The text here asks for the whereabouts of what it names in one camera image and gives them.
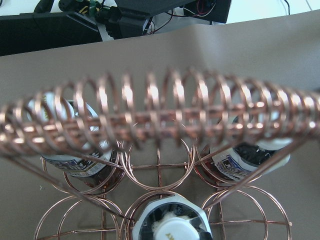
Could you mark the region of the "tea bottle white cap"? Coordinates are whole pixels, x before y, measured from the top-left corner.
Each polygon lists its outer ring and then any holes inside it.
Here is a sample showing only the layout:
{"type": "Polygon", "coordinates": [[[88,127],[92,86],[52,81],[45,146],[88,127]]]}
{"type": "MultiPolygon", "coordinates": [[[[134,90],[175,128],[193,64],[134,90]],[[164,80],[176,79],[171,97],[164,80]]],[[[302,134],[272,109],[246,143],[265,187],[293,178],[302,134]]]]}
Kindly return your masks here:
{"type": "Polygon", "coordinates": [[[178,194],[146,205],[132,229],[133,240],[212,240],[202,208],[178,194]]]}

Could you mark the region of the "black equipment case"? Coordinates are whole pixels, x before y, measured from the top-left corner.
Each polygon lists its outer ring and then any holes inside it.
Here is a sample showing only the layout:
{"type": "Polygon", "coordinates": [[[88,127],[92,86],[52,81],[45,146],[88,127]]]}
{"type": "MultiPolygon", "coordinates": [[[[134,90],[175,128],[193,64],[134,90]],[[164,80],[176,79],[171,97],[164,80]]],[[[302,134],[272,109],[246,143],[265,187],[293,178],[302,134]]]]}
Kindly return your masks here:
{"type": "Polygon", "coordinates": [[[0,17],[0,54],[8,56],[103,40],[99,26],[111,38],[152,35],[162,29],[153,18],[196,18],[225,24],[230,0],[60,0],[60,12],[52,12],[52,0],[41,0],[31,13],[0,17]]]}

